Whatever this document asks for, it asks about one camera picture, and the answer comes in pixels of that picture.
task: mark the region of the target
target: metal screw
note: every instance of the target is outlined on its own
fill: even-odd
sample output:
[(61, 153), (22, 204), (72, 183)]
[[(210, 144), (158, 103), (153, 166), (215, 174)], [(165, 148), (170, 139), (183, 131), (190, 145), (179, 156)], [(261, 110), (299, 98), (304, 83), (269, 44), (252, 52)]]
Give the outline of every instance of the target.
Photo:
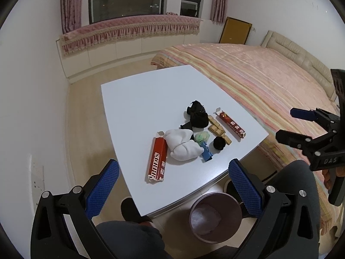
[(306, 197), (306, 196), (307, 196), (307, 193), (306, 193), (305, 191), (303, 191), (303, 190), (300, 190), (300, 195), (301, 195), (302, 197)]
[(273, 186), (267, 186), (266, 190), (270, 193), (274, 193), (276, 189)]
[(42, 193), (42, 198), (45, 199), (48, 196), (49, 196), (49, 191), (45, 191), (45, 192)]
[(72, 190), (73, 193), (78, 194), (82, 191), (82, 188), (80, 186), (75, 186)]

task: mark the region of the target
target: leather headboard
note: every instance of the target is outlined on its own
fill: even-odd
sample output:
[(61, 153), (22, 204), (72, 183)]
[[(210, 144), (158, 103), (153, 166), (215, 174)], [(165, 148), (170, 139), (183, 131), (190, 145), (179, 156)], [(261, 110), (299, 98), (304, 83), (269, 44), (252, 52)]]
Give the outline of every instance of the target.
[(262, 47), (278, 51), (299, 67), (307, 71), (323, 87), (327, 96), (334, 101), (336, 98), (331, 70), (320, 60), (297, 45), (290, 39), (277, 32), (269, 31), (264, 39)]

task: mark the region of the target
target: power outlet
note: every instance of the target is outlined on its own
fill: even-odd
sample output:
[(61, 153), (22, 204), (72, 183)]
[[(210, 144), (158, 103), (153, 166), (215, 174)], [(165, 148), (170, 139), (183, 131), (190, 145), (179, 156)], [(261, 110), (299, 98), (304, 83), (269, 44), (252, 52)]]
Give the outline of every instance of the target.
[(30, 156), (30, 184), (31, 184), (31, 208), (35, 214), (38, 202), (44, 192), (44, 168)]

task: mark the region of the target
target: human hand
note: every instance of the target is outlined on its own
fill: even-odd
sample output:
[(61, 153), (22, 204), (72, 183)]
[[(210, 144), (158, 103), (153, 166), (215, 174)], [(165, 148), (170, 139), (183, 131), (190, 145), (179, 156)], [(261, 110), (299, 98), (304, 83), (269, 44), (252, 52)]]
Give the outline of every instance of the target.
[[(336, 174), (338, 177), (345, 177), (345, 166), (337, 167)], [(331, 175), (329, 173), (329, 170), (324, 169), (322, 171), (322, 175), (325, 177), (324, 185), (326, 189), (329, 190), (332, 187)]]

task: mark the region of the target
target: blue textured pad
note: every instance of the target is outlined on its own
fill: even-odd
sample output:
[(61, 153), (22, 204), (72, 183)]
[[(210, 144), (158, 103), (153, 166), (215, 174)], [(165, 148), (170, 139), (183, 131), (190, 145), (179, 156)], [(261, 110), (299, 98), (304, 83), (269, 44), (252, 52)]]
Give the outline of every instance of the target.
[(263, 213), (261, 196), (234, 160), (229, 163), (229, 176), (249, 214), (260, 218)]
[(100, 178), (94, 189), (89, 194), (86, 200), (86, 215), (88, 219), (100, 214), (103, 205), (105, 204), (116, 180), (120, 174), (120, 167), (118, 162), (113, 161), (103, 176)]
[(290, 110), (290, 115), (293, 118), (302, 119), (302, 120), (311, 121), (311, 122), (316, 120), (316, 115), (314, 111), (292, 108)]

